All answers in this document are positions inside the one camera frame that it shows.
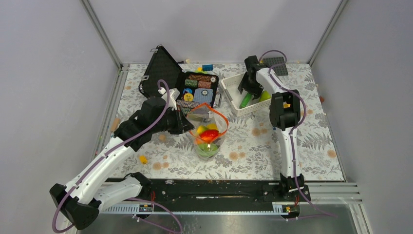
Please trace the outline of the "dark green toy cucumber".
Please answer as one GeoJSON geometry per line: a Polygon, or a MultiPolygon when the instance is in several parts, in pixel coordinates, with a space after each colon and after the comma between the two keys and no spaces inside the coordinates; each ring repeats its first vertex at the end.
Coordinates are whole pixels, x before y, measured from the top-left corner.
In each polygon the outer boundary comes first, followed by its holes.
{"type": "Polygon", "coordinates": [[[251,93],[246,93],[245,97],[242,99],[242,101],[239,105],[239,108],[240,109],[245,108],[249,104],[251,99],[252,99],[252,94],[251,93]]]}

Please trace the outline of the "green toy apple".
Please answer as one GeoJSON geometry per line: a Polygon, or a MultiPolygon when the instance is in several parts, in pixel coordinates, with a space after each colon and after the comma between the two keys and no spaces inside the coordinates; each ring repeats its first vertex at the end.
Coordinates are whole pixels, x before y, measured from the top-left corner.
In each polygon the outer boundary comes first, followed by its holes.
{"type": "Polygon", "coordinates": [[[267,91],[264,90],[260,95],[259,102],[263,102],[268,99],[271,99],[271,95],[267,91]]]}

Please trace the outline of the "yellow toy corn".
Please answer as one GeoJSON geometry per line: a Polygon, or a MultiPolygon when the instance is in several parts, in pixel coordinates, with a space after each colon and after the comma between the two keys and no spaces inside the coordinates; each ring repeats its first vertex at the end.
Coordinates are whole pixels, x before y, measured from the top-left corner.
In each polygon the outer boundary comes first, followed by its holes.
{"type": "Polygon", "coordinates": [[[198,135],[200,135],[201,133],[203,133],[204,131],[208,130],[208,128],[204,125],[199,125],[196,129],[196,132],[198,135]]]}

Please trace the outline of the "clear zip bag orange zipper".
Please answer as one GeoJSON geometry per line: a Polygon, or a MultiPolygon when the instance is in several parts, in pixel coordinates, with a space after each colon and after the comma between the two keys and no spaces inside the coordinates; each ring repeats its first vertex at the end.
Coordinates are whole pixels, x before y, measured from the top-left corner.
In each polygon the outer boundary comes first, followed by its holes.
{"type": "MultiPolygon", "coordinates": [[[[190,110],[186,116],[187,120],[194,125],[194,129],[191,130],[189,133],[192,136],[194,149],[197,145],[202,143],[211,144],[214,143],[220,148],[225,140],[225,135],[229,127],[228,119],[220,112],[216,111],[212,107],[210,107],[207,103],[203,103],[195,107],[194,109],[190,110]],[[219,135],[212,141],[212,142],[205,142],[200,139],[199,135],[196,132],[196,129],[199,125],[207,126],[208,124],[215,123],[218,127],[219,135]]],[[[208,161],[213,159],[215,156],[211,158],[201,158],[204,161],[208,161]]]]}

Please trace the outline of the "red orange toy mango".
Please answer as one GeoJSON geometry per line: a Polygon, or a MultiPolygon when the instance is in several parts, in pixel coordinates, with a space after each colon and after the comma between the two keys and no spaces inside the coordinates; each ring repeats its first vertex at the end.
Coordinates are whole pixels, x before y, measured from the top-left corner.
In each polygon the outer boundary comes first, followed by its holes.
{"type": "Polygon", "coordinates": [[[219,134],[218,130],[208,129],[199,134],[199,137],[205,142],[212,142],[219,134]]]}

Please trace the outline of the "light green toy pepper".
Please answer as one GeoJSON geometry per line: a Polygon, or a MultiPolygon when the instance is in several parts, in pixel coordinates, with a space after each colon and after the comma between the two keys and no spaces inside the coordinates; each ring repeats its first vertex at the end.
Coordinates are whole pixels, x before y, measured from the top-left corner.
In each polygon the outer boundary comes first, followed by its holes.
{"type": "Polygon", "coordinates": [[[195,151],[196,154],[201,158],[211,158],[218,153],[219,147],[214,143],[202,143],[195,147],[195,151]]]}

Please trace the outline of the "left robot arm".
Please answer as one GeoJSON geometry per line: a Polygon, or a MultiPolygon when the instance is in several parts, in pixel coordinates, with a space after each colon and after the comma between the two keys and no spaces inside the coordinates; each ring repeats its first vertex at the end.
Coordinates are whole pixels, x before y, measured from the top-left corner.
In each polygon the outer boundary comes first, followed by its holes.
{"type": "Polygon", "coordinates": [[[81,173],[65,185],[57,183],[50,189],[57,212],[62,213],[72,227],[83,230],[106,208],[132,197],[146,200],[154,194],[152,181],[140,172],[105,189],[101,186],[120,164],[150,142],[154,134],[180,135],[194,128],[176,104],[178,90],[161,88],[159,93],[161,97],[149,97],[141,109],[118,126],[108,144],[81,173]]]}

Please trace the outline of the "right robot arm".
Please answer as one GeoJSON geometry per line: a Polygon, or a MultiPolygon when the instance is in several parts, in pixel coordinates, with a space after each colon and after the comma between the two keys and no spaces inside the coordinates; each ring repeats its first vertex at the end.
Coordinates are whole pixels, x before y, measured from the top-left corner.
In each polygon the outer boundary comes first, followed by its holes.
{"type": "Polygon", "coordinates": [[[298,90],[292,90],[277,77],[273,68],[259,62],[257,56],[245,60],[246,73],[239,85],[239,92],[246,91],[258,98],[263,91],[271,95],[269,120],[275,130],[281,149],[281,173],[278,193],[287,201],[311,200],[298,162],[297,131],[304,118],[304,106],[298,90]]]}

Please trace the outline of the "white perforated plastic basket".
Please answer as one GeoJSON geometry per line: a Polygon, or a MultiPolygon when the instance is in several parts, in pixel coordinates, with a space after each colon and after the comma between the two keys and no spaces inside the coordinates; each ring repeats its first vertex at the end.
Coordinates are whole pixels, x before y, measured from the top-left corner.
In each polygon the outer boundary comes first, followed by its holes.
{"type": "MultiPolygon", "coordinates": [[[[269,99],[259,101],[254,100],[254,96],[251,96],[248,104],[244,108],[240,107],[241,103],[247,96],[246,90],[239,90],[239,86],[241,84],[243,77],[244,74],[238,74],[232,77],[224,78],[220,81],[220,85],[223,88],[224,94],[228,98],[228,102],[232,110],[232,113],[237,117],[270,106],[269,99]]],[[[277,92],[283,92],[283,90],[281,89],[281,87],[283,87],[281,80],[277,77],[274,71],[269,71],[268,68],[263,68],[257,71],[255,74],[255,79],[258,82],[258,84],[260,84],[263,87],[263,90],[267,91],[270,95],[277,92]]]]}

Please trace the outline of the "black poker chip case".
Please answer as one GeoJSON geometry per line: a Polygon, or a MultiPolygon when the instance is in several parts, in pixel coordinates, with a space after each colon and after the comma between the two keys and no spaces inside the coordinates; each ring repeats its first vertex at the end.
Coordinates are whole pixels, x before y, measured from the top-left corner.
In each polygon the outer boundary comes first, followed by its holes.
{"type": "Polygon", "coordinates": [[[164,80],[170,89],[178,90],[176,103],[184,114],[201,104],[214,107],[219,86],[217,75],[185,72],[163,45],[152,49],[153,55],[139,84],[145,97],[160,97],[158,80],[164,80]]]}

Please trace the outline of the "blue toy brick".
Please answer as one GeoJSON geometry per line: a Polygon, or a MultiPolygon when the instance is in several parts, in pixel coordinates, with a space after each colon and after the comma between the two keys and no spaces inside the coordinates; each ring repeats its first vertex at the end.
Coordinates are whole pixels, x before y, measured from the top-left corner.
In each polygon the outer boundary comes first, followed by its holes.
{"type": "Polygon", "coordinates": [[[213,69],[214,69],[213,64],[202,65],[202,71],[204,72],[212,71],[213,69]]]}

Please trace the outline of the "small yellow toy brick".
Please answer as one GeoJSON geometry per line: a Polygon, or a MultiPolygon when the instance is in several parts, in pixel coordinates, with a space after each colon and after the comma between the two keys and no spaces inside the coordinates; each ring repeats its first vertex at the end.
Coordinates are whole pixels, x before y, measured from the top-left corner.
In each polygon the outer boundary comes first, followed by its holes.
{"type": "Polygon", "coordinates": [[[144,155],[139,156],[139,160],[142,164],[148,163],[148,159],[144,155]]]}

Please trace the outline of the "tan wooden block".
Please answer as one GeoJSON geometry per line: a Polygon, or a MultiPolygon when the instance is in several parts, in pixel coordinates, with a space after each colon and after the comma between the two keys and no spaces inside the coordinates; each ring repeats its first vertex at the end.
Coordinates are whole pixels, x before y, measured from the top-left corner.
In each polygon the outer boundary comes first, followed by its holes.
{"type": "Polygon", "coordinates": [[[118,128],[118,126],[119,126],[119,124],[120,124],[120,118],[115,118],[114,120],[113,120],[113,122],[112,122],[112,124],[111,124],[111,127],[110,127],[110,132],[114,132],[117,128],[118,128]]]}

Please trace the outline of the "grey building base plate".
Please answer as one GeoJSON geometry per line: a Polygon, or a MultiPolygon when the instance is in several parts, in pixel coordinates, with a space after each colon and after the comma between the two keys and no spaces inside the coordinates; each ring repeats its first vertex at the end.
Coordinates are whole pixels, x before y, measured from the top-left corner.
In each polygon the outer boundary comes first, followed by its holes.
{"type": "Polygon", "coordinates": [[[275,66],[273,70],[277,76],[288,76],[288,70],[283,57],[263,58],[263,63],[268,67],[275,66]]]}

